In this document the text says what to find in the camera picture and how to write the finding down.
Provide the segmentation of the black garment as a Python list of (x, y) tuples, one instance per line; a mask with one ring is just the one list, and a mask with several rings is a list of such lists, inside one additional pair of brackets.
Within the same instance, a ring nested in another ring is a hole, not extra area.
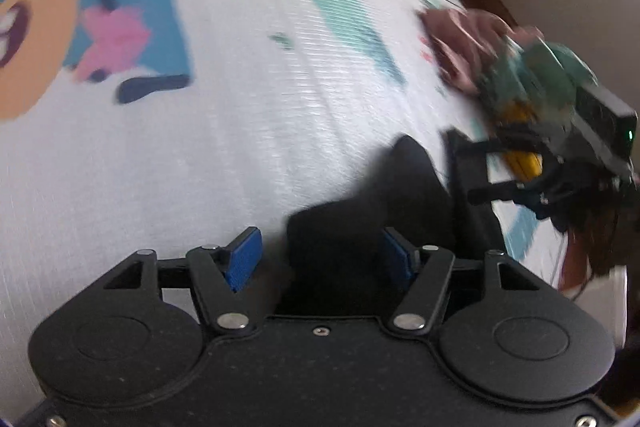
[(472, 205), (470, 188), (486, 185), (487, 166), (455, 164), (448, 181), (409, 135), (383, 150), (368, 179), (345, 199), (288, 218), (285, 259), (291, 278), (276, 311), (294, 317), (384, 317), (401, 297), (390, 278), (383, 231), (394, 228), (416, 246), (439, 246), (459, 259), (504, 251), (491, 205)]

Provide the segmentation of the mauve pink garment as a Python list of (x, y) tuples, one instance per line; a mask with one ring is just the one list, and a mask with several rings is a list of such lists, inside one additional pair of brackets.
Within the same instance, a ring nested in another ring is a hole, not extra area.
[(506, 40), (521, 48), (544, 40), (536, 27), (512, 27), (483, 10), (425, 9), (419, 17), (435, 53), (440, 78), (471, 96), (480, 93), (480, 78), (506, 49)]

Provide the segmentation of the yellow garment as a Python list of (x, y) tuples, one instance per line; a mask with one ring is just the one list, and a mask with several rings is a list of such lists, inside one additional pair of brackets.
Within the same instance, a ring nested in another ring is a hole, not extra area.
[(507, 134), (511, 145), (502, 153), (502, 159), (515, 178), (521, 182), (532, 181), (542, 173), (542, 159), (533, 146), (526, 124), (536, 120), (532, 106), (524, 102), (510, 102), (500, 109), (495, 118), (498, 134)]

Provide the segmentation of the white patterned play mat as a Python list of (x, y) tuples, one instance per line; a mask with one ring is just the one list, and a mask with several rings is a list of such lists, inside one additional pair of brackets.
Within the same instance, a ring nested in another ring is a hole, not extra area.
[(457, 0), (171, 0), (136, 73), (190, 81), (117, 101), (124, 70), (65, 65), (1, 126), (1, 414), (41, 398), (35, 327), (139, 248), (165, 257), (249, 225), (270, 253), (299, 208), (352, 191), (396, 136), (445, 165), (442, 130), (482, 139), (480, 110), (439, 79), (419, 12)]

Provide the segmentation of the teal patterned garment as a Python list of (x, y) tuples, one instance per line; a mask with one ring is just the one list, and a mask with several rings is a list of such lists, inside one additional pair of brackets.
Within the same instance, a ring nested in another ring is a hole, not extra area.
[(494, 124), (564, 122), (573, 116), (578, 89), (597, 83), (589, 66), (567, 46), (540, 39), (520, 46), (505, 38), (497, 58), (483, 70), (478, 90)]

